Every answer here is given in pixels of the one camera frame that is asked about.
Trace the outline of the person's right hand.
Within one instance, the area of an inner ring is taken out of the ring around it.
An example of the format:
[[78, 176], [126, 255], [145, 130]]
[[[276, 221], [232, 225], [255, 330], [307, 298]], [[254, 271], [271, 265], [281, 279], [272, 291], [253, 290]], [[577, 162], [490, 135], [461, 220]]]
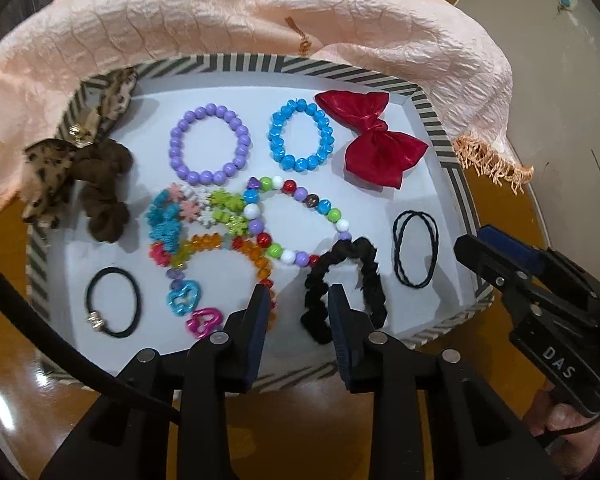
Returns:
[[[581, 415], [575, 408], [565, 403], [555, 403], [550, 392], [551, 384], [539, 389], [530, 408], [524, 413], [522, 422], [533, 437], [545, 431], [558, 432], [585, 426], [592, 419]], [[564, 443], [555, 448], [550, 457], [560, 472], [569, 479], [577, 479], [600, 454], [600, 420], [588, 429], [564, 434]]]

